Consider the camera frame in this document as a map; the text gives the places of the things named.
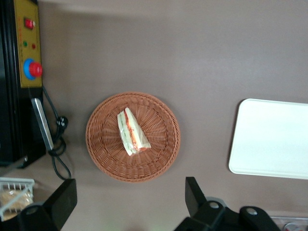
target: screw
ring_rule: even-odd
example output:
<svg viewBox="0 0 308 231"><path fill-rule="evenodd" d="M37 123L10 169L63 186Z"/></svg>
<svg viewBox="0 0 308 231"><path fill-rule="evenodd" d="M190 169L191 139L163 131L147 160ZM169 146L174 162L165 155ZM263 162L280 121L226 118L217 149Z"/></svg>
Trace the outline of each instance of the screw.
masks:
<svg viewBox="0 0 308 231"><path fill-rule="evenodd" d="M247 213L249 213L250 215L253 215L253 216L258 214L257 211L255 211L253 208L247 208L246 211L247 211Z"/></svg>
<svg viewBox="0 0 308 231"><path fill-rule="evenodd" d="M219 205L216 202L211 202L210 206L211 208L214 208L214 209L219 208Z"/></svg>

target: yellow control panel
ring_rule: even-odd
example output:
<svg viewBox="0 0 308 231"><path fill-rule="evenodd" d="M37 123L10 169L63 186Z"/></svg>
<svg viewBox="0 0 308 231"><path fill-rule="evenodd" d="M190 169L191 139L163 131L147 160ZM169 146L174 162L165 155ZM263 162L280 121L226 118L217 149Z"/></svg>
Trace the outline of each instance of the yellow control panel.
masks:
<svg viewBox="0 0 308 231"><path fill-rule="evenodd" d="M21 88L42 87L39 9L30 0L14 0Z"/></svg>

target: round wicker basket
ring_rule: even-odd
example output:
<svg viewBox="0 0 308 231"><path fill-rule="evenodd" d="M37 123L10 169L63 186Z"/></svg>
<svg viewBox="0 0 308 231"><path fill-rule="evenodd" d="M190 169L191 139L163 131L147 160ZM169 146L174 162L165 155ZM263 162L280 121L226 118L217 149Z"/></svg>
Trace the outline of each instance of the round wicker basket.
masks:
<svg viewBox="0 0 308 231"><path fill-rule="evenodd" d="M133 156L126 153L117 124L117 114L126 107L152 147ZM172 111L156 97L124 92L97 106L87 124L86 142L101 171L120 181L143 182L160 176L172 165L180 148L180 128Z"/></svg>

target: plastic wrap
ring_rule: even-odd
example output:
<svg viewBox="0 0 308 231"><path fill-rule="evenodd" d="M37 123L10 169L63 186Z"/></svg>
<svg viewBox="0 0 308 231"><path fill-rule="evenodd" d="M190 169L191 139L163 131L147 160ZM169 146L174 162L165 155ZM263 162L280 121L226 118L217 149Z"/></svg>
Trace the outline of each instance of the plastic wrap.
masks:
<svg viewBox="0 0 308 231"><path fill-rule="evenodd" d="M13 200L20 193L22 193L21 190L10 190L10 189L3 190L2 192L0 192L1 206L5 206L6 204L8 204L11 200ZM23 193L23 195L14 204L12 204L8 209L20 211L24 209L26 206L33 203L32 197L33 195L30 192Z"/></svg>
<svg viewBox="0 0 308 231"><path fill-rule="evenodd" d="M151 148L148 139L128 107L117 115L117 121L121 139L128 155L138 154Z"/></svg>

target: blue button base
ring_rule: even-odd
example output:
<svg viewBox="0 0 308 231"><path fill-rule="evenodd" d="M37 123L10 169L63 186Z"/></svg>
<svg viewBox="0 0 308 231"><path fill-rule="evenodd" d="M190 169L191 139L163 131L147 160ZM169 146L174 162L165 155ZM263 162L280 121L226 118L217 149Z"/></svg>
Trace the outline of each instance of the blue button base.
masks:
<svg viewBox="0 0 308 231"><path fill-rule="evenodd" d="M24 74L30 80L34 80L35 79L35 77L30 74L30 70L29 70L30 64L32 62L34 62L33 59L26 59L26 61L24 62Z"/></svg>

